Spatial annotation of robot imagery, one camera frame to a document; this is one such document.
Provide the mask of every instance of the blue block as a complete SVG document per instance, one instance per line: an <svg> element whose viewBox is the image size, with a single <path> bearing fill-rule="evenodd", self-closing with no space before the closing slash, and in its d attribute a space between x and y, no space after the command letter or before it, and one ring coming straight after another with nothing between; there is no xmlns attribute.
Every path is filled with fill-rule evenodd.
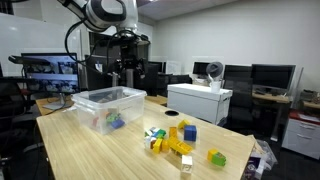
<svg viewBox="0 0 320 180"><path fill-rule="evenodd" d="M184 140L185 141L196 141L197 139L197 128L194 125L184 126Z"/></svg>
<svg viewBox="0 0 320 180"><path fill-rule="evenodd" d="M125 124L124 121L122 121L122 119L118 118L117 120L113 121L111 123L111 126L114 128L114 129L118 129L120 127L122 127L123 125Z"/></svg>

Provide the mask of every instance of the drawer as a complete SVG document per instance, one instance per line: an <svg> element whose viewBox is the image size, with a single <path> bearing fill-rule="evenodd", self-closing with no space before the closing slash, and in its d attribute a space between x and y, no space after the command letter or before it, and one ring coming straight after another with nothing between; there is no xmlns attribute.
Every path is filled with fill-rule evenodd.
<svg viewBox="0 0 320 180"><path fill-rule="evenodd" d="M320 140L296 132L286 131L282 147L315 159L320 157Z"/></svg>
<svg viewBox="0 0 320 180"><path fill-rule="evenodd" d="M287 131L320 139L320 127L311 123L289 119Z"/></svg>

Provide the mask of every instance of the white block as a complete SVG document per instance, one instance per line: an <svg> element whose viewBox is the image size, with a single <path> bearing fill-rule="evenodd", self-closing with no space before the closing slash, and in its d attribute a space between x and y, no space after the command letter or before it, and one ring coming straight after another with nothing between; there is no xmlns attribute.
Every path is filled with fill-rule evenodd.
<svg viewBox="0 0 320 180"><path fill-rule="evenodd" d="M184 172L184 173L192 172L192 156L182 155L181 172Z"/></svg>

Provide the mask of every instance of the paper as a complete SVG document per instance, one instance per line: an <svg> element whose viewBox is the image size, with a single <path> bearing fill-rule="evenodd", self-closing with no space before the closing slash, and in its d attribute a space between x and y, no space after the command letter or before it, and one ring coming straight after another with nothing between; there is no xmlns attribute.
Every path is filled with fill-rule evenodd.
<svg viewBox="0 0 320 180"><path fill-rule="evenodd" d="M307 116L307 115L304 115L304 114L299 114L299 117L301 119L305 119L305 120L309 120L309 121L320 122L319 118L316 118L316 117L313 117L313 116Z"/></svg>

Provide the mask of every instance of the floor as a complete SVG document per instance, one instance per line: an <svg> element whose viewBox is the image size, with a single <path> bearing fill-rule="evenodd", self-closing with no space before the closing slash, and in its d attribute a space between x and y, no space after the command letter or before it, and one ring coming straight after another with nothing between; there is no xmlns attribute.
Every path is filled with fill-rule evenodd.
<svg viewBox="0 0 320 180"><path fill-rule="evenodd" d="M320 179L320 161L305 157L295 152L282 149L281 142L270 141L269 136L252 132L257 139L264 140L275 154L278 164L272 171L265 171L262 179L266 180L318 180ZM39 132L33 135L40 139ZM28 154L18 155L11 165L13 180L53 179L46 161L45 149L35 150Z"/></svg>

